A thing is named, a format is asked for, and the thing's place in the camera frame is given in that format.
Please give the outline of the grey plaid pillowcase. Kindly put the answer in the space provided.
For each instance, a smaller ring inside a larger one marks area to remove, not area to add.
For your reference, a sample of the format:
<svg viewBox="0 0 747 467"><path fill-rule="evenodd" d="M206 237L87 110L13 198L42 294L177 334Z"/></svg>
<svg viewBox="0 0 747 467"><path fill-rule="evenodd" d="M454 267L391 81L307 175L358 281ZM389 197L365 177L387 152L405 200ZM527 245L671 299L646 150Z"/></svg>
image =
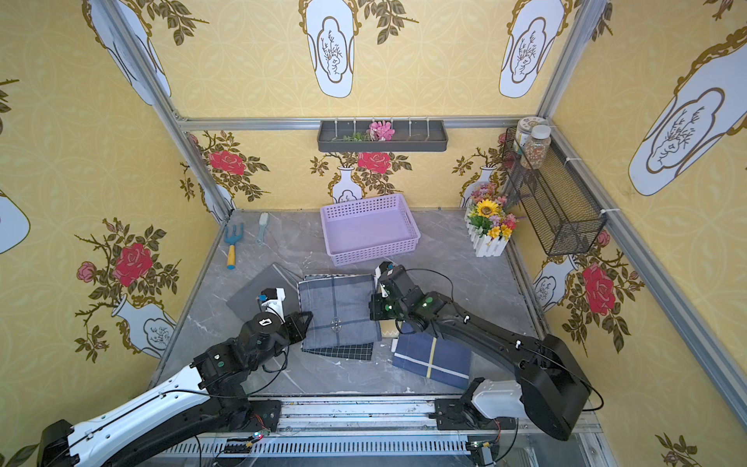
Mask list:
<svg viewBox="0 0 747 467"><path fill-rule="evenodd" d="M299 283L298 294L301 311L310 311L313 319L303 349L379 342L381 327L370 317L374 293L375 279L371 274L307 276Z"/></svg>

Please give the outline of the black grid pillowcase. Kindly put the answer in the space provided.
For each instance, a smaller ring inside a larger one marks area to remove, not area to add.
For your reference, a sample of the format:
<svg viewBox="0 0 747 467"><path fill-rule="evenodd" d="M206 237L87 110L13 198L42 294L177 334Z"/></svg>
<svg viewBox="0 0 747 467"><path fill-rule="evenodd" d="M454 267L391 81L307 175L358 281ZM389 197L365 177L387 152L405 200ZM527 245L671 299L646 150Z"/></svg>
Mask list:
<svg viewBox="0 0 747 467"><path fill-rule="evenodd" d="M328 348L302 348L303 352L319 356L340 358L346 360L371 361L373 358L373 343L351 344L350 346L329 346Z"/></svg>

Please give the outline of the blue striped pillowcase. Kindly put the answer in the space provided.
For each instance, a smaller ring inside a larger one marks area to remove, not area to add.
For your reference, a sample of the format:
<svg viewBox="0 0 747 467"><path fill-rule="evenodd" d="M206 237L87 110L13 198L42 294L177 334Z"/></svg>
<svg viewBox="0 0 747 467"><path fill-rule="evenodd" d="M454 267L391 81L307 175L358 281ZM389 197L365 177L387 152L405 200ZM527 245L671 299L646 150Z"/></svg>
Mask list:
<svg viewBox="0 0 747 467"><path fill-rule="evenodd" d="M400 336L393 352L395 367L459 389L469 386L471 362L465 346L425 333Z"/></svg>

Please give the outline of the purple plastic basket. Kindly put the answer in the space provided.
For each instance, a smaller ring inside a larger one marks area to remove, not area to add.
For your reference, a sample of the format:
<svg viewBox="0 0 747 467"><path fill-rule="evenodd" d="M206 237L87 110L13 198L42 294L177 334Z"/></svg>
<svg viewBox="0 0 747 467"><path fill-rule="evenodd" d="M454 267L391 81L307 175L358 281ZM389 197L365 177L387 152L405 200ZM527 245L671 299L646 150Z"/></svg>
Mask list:
<svg viewBox="0 0 747 467"><path fill-rule="evenodd" d="M420 240L401 194L327 205L320 215L326 251L336 267L410 253Z"/></svg>

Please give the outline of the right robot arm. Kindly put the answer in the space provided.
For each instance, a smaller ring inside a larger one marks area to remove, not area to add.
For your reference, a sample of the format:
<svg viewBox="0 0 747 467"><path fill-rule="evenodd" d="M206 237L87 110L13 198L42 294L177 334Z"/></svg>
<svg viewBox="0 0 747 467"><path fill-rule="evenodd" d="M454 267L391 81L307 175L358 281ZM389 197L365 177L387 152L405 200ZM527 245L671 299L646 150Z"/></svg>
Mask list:
<svg viewBox="0 0 747 467"><path fill-rule="evenodd" d="M452 297L423 292L403 266L381 263L375 270L377 292L370 301L373 320L395 319L416 334L456 342L511 372L521 393L517 402L542 432L567 441L596 392L581 366L558 337L521 336L466 311Z"/></svg>

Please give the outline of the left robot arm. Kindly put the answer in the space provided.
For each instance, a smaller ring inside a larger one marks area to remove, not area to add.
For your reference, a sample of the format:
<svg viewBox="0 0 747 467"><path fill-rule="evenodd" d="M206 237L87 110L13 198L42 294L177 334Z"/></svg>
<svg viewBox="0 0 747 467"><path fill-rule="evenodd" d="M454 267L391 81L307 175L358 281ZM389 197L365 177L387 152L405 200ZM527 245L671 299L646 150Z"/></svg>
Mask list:
<svg viewBox="0 0 747 467"><path fill-rule="evenodd" d="M44 429L39 466L136 466L200 434L262 428L276 401L253 403L243 383L302 342L310 311L271 311L246 321L239 335L210 346L164 383L102 416Z"/></svg>

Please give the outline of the plain grey folded pillowcase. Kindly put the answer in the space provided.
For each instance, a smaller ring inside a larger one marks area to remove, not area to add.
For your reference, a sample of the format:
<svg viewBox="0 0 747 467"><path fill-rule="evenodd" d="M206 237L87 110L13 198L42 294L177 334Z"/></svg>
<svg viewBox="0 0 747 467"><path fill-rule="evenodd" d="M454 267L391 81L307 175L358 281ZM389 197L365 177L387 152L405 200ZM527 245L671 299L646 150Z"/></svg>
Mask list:
<svg viewBox="0 0 747 467"><path fill-rule="evenodd" d="M301 276L291 272L284 266L272 264L266 267L258 276L250 280L229 301L227 306L242 321L248 321L260 312L258 296L267 288L283 288L286 298L283 302L284 315L300 310L299 283Z"/></svg>

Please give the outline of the blue yellow garden fork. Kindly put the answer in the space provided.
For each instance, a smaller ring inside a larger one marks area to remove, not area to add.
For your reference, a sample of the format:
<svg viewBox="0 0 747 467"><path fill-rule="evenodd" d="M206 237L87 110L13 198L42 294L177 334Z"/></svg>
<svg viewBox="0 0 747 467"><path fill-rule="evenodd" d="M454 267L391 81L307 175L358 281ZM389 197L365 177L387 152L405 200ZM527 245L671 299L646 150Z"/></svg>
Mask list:
<svg viewBox="0 0 747 467"><path fill-rule="evenodd" d="M224 241L229 245L227 255L227 269L234 270L237 265L237 243L241 241L244 234L244 224L225 227Z"/></svg>

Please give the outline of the flower pot white fence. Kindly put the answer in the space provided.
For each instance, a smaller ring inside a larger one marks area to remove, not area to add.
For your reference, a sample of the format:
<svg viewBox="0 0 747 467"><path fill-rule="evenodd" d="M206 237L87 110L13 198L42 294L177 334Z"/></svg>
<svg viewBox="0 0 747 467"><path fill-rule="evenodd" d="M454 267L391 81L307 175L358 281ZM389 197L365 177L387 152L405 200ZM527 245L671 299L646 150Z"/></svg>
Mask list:
<svg viewBox="0 0 747 467"><path fill-rule="evenodd" d="M500 257L519 219L505 210L506 197L495 183L482 183L467 198L465 223L478 258Z"/></svg>

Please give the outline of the small light blue brush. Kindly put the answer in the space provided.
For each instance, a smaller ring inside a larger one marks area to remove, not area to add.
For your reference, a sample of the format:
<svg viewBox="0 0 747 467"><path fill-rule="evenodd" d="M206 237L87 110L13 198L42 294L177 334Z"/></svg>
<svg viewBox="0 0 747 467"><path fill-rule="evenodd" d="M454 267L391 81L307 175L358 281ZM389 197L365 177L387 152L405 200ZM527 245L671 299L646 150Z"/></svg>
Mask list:
<svg viewBox="0 0 747 467"><path fill-rule="evenodd" d="M255 242L258 245L262 245L265 243L268 223L270 223L270 214L268 214L268 212L263 212L259 218L259 223L258 223L259 229L258 229L258 233L255 239Z"/></svg>

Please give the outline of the pink artificial flower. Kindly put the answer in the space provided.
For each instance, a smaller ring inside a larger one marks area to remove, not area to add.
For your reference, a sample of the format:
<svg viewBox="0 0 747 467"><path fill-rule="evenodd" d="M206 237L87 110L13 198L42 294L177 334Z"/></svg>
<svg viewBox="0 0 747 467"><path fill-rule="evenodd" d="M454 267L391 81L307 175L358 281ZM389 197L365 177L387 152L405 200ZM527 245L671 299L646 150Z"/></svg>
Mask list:
<svg viewBox="0 0 747 467"><path fill-rule="evenodd" d="M391 141L396 130L389 121L373 121L367 130L371 141Z"/></svg>

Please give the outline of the glass jar front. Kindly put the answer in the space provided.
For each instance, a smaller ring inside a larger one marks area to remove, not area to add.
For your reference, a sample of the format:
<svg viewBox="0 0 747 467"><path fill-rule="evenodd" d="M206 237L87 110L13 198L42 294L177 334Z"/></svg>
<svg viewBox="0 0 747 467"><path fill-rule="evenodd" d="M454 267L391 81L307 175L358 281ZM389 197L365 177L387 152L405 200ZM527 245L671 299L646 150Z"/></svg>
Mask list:
<svg viewBox="0 0 747 467"><path fill-rule="evenodd" d="M540 169L547 157L552 138L552 129L547 125L537 125L523 146L521 165L525 169Z"/></svg>

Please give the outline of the glass jar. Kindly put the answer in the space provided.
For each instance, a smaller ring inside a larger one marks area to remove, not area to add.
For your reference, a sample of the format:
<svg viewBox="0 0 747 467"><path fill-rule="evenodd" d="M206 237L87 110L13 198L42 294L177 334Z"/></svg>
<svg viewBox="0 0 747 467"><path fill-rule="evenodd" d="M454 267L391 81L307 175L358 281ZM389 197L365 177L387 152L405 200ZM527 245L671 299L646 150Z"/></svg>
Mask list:
<svg viewBox="0 0 747 467"><path fill-rule="evenodd" d="M521 165L525 169L540 169L547 157L552 138L552 129L547 125L537 125L523 146Z"/></svg>
<svg viewBox="0 0 747 467"><path fill-rule="evenodd" d="M515 142L517 148L523 148L535 126L545 125L547 120L537 116L523 117L517 122Z"/></svg>

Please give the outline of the glass jar back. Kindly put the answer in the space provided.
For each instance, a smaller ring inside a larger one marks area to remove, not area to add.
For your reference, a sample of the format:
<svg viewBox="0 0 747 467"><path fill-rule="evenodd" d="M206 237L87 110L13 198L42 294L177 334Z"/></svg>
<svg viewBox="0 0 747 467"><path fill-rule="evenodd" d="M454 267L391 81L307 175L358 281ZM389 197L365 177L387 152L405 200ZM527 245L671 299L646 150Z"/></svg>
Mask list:
<svg viewBox="0 0 747 467"><path fill-rule="evenodd" d="M537 116L523 117L517 122L515 142L517 148L523 148L535 126L545 125L547 120Z"/></svg>

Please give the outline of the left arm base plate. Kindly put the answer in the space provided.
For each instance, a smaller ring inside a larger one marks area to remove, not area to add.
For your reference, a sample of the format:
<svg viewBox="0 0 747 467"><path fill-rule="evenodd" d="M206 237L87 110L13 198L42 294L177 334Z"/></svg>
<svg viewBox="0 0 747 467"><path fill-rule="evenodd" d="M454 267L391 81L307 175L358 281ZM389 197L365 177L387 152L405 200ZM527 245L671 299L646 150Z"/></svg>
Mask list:
<svg viewBox="0 0 747 467"><path fill-rule="evenodd" d="M200 405L200 433L249 432L268 429L276 432L282 403L277 399L210 399Z"/></svg>

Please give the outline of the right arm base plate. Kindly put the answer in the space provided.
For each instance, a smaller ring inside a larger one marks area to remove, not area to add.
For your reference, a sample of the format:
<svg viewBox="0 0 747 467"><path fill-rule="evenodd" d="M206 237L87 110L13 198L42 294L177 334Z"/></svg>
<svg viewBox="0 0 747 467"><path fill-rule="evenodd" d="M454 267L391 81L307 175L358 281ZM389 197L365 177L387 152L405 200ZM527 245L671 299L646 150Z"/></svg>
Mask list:
<svg viewBox="0 0 747 467"><path fill-rule="evenodd" d="M486 418L470 404L460 399L436 399L434 412L429 418L435 420L438 430L512 430L517 427L515 418Z"/></svg>

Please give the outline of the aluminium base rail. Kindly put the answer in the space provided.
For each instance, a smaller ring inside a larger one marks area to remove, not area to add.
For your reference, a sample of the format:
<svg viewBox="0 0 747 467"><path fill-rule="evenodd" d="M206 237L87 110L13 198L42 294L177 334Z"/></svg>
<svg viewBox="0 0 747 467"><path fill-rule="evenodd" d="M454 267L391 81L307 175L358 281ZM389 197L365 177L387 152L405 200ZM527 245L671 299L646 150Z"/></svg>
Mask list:
<svg viewBox="0 0 747 467"><path fill-rule="evenodd" d="M478 465L614 466L609 444L591 414L584 414L569 443L544 434L526 418L512 430L438 430L436 399L451 395L272 397L282 403L276 432L207 432L146 461L186 465L237 465L243 459L464 455Z"/></svg>

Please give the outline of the grey wall tray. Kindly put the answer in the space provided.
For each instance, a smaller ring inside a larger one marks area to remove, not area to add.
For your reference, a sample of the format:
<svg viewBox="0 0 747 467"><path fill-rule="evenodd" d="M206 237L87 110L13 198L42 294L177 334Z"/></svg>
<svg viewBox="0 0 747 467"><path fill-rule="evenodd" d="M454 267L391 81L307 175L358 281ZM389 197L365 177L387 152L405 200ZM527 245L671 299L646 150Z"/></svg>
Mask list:
<svg viewBox="0 0 747 467"><path fill-rule="evenodd" d="M323 120L317 132L324 153L445 152L448 143L444 121L430 118Z"/></svg>

